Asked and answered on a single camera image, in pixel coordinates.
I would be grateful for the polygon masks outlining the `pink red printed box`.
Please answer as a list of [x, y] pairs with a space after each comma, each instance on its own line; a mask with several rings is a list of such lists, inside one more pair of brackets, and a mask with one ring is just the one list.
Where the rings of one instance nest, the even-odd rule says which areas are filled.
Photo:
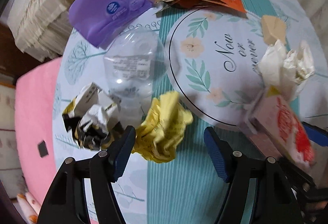
[[265, 157], [286, 157], [304, 171], [315, 163], [315, 151], [304, 127], [273, 86], [246, 107], [238, 127]]

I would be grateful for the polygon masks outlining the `white tissue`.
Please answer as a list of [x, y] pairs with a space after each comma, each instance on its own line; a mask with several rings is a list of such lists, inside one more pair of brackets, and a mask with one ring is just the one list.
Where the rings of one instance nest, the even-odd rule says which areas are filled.
[[297, 50], [288, 51], [277, 40], [268, 46], [257, 67], [265, 86], [274, 86], [288, 102], [300, 94], [315, 73], [314, 59], [306, 41], [301, 41]]

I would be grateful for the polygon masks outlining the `white lace covered furniture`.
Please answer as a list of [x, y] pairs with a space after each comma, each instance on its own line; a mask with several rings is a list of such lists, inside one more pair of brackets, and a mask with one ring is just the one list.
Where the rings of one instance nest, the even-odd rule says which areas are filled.
[[68, 9], [74, 0], [13, 0], [7, 25], [22, 52], [38, 61], [63, 55], [72, 32]]

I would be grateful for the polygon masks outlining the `small black square object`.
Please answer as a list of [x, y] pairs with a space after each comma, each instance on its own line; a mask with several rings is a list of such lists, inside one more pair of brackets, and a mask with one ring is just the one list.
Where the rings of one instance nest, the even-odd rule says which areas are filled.
[[38, 144], [38, 152], [40, 158], [44, 158], [49, 155], [46, 142], [43, 140]]

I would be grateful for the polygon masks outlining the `yellow paper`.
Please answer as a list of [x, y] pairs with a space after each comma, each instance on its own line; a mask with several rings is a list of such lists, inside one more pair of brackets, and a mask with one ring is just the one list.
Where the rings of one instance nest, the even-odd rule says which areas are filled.
[[136, 128], [132, 153], [155, 163], [174, 160], [186, 127], [193, 120], [191, 111], [180, 104], [178, 92], [168, 91], [153, 98], [145, 120]]

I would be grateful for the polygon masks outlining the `clear plastic bottle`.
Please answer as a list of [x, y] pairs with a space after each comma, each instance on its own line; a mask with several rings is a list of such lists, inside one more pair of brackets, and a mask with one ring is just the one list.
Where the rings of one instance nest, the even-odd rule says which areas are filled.
[[142, 104], [151, 97], [166, 74], [166, 55], [157, 33], [136, 27], [117, 36], [104, 55], [110, 94], [119, 99], [122, 126], [137, 127]]

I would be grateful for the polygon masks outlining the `leaf print teal tablecloth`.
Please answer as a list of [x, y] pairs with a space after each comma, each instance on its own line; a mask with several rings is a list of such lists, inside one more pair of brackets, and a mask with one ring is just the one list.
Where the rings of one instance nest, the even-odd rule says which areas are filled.
[[156, 16], [152, 8], [131, 23], [157, 32], [170, 58], [168, 74], [153, 90], [180, 93], [194, 116], [169, 163], [148, 162], [135, 153], [113, 185], [127, 223], [213, 223], [227, 190], [206, 151], [203, 133], [214, 126], [231, 147], [260, 158], [253, 144], [237, 130], [242, 106], [262, 88], [257, 63], [266, 51], [263, 15], [287, 24], [287, 48], [301, 41], [311, 48], [315, 75], [292, 109], [307, 123], [327, 127], [327, 61], [323, 46], [297, 0], [242, 0], [247, 18], [220, 10], [175, 8]]

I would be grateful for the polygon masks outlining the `purple plastic wrapper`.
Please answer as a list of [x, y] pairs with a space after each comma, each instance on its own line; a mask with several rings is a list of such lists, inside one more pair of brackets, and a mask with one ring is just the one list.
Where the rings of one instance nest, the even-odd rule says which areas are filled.
[[155, 0], [75, 0], [68, 18], [92, 46], [106, 49], [129, 23], [154, 4]]

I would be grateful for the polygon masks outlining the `black white wrapper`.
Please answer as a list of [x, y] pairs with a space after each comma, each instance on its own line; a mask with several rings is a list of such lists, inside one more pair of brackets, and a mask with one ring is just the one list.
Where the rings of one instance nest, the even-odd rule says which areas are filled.
[[123, 135], [119, 107], [95, 83], [84, 86], [62, 112], [67, 132], [80, 148], [105, 150]]

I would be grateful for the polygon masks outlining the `pink bed blanket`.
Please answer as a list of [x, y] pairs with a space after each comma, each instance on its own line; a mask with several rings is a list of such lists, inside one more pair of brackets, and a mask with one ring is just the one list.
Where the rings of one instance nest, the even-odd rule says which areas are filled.
[[[15, 131], [20, 165], [29, 192], [42, 203], [56, 175], [52, 110], [61, 64], [55, 58], [20, 77], [16, 84]], [[38, 144], [45, 141], [49, 155], [40, 158]]]

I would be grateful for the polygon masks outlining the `beige cardboard piece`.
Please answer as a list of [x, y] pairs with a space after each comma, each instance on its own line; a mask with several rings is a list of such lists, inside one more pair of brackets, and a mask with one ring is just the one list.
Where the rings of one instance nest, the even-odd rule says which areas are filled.
[[263, 40], [267, 45], [274, 45], [279, 40], [286, 44], [286, 23], [275, 16], [263, 15], [261, 18]]

